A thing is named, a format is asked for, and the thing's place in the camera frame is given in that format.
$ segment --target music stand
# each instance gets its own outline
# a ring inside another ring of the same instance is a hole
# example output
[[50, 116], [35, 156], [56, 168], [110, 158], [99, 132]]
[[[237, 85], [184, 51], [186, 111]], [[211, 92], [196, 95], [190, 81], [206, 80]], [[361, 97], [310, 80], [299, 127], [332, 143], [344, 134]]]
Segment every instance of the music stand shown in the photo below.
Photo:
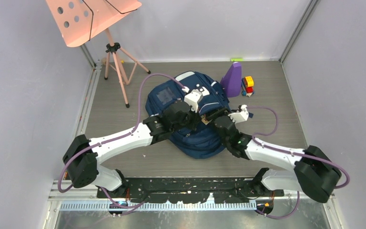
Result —
[[[142, 67], [148, 74], [151, 71], [123, 49], [119, 43], [113, 41], [109, 27], [137, 10], [142, 4], [137, 0], [46, 0], [46, 2], [68, 47], [83, 45], [85, 42], [90, 41], [92, 37], [105, 31], [109, 44], [106, 45], [107, 59], [104, 78], [108, 79], [109, 66], [111, 66], [117, 72], [125, 106], [130, 107], [123, 79], [125, 84], [128, 85], [137, 65]], [[135, 62], [129, 78], [127, 78], [117, 54], [118, 50]], [[115, 67], [110, 65], [110, 53], [113, 55]]]

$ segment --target wooden floor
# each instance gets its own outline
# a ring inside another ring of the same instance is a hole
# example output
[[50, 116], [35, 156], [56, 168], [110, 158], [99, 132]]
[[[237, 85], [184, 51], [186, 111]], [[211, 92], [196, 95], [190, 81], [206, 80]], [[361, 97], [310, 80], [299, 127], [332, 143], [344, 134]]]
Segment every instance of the wooden floor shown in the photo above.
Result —
[[[230, 62], [169, 62], [146, 63], [152, 73], [165, 73], [176, 76], [193, 70], [209, 75], [220, 81], [229, 69]], [[127, 75], [132, 64], [124, 64]], [[147, 73], [137, 67], [126, 91], [131, 105], [126, 108], [117, 74], [109, 69], [109, 79], [104, 80], [104, 68], [97, 86], [96, 94], [86, 129], [88, 138], [110, 135], [135, 125], [138, 109], [138, 90]], [[290, 95], [283, 70], [279, 62], [242, 62], [243, 76], [251, 75], [255, 82], [255, 94], [250, 98], [238, 96], [230, 98], [231, 108], [240, 104], [264, 105], [275, 109], [279, 116], [279, 127], [273, 136], [261, 137], [270, 143], [305, 148], [305, 138], [299, 124], [294, 103]], [[147, 81], [143, 88], [141, 120], [147, 117], [144, 108], [147, 94], [166, 78], [156, 76]], [[275, 118], [265, 110], [250, 110], [253, 119], [237, 124], [238, 129], [247, 134], [272, 131]], [[103, 163], [111, 169], [119, 169], [126, 177], [231, 177], [254, 176], [262, 167], [269, 165], [260, 161], [248, 161], [231, 155], [227, 150], [209, 159], [193, 159], [171, 142], [164, 141], [152, 146], [137, 148], [113, 157]]]

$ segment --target gray wall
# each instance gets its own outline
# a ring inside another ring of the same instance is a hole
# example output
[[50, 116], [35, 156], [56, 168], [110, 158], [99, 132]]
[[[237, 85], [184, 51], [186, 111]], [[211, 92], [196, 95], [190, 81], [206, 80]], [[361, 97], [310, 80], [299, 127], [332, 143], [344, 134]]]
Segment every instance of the gray wall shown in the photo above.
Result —
[[345, 223], [366, 228], [366, 1], [322, 0], [284, 68], [307, 142], [350, 173]]
[[0, 229], [39, 229], [90, 67], [41, 0], [0, 0]]
[[[309, 0], [140, 2], [137, 11], [110, 27], [126, 50], [140, 61], [207, 61], [278, 59]], [[89, 50], [105, 57], [107, 43], [99, 34], [88, 42]]]

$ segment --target purple object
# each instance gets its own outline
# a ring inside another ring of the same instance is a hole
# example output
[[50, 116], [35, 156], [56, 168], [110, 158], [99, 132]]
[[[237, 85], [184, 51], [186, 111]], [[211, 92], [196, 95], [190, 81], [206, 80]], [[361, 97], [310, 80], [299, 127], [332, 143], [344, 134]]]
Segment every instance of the purple object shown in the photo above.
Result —
[[241, 94], [242, 65], [234, 62], [228, 72], [221, 79], [221, 85], [228, 98], [237, 97]]

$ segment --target backpack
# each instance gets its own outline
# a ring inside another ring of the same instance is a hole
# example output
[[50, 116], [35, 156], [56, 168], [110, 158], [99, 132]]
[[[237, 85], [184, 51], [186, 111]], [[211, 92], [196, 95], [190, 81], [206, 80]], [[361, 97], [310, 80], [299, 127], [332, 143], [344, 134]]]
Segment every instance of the backpack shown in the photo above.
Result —
[[[198, 114], [200, 116], [217, 110], [227, 108], [229, 100], [219, 82], [206, 74], [199, 72], [185, 72], [175, 77], [184, 86], [192, 89], [205, 87], [209, 95], [204, 96], [199, 102]], [[167, 107], [178, 100], [184, 100], [185, 93], [179, 85], [169, 80], [156, 86], [149, 94], [145, 104], [148, 115], [161, 114]], [[174, 132], [169, 140], [188, 156], [196, 159], [205, 159], [214, 156], [225, 149], [221, 138], [211, 125], [200, 122], [195, 130], [182, 128]]]

